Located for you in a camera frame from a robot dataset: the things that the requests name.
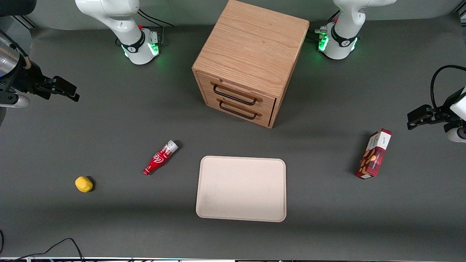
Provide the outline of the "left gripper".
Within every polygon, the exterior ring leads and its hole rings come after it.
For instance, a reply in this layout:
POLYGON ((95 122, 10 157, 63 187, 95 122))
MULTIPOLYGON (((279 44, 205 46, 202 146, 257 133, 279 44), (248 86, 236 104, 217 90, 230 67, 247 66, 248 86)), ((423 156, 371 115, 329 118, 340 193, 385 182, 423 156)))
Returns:
POLYGON ((426 124, 449 123, 465 126, 465 87, 448 96, 442 106, 437 106, 432 91, 432 106, 422 105, 407 114, 407 129, 413 130, 426 124))

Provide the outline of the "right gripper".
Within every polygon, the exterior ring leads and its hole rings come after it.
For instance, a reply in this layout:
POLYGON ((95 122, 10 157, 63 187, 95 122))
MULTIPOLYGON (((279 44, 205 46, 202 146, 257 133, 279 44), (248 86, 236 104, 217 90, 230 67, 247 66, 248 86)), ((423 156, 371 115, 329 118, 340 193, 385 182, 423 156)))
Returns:
POLYGON ((25 69, 25 61, 20 60, 15 67, 14 77, 11 80, 11 88, 22 93, 30 93, 45 100, 49 100, 51 95, 60 95, 78 102, 80 95, 77 94, 77 87, 62 77, 53 77, 53 85, 49 83, 50 78, 43 75, 40 67, 32 63, 29 69, 25 69))

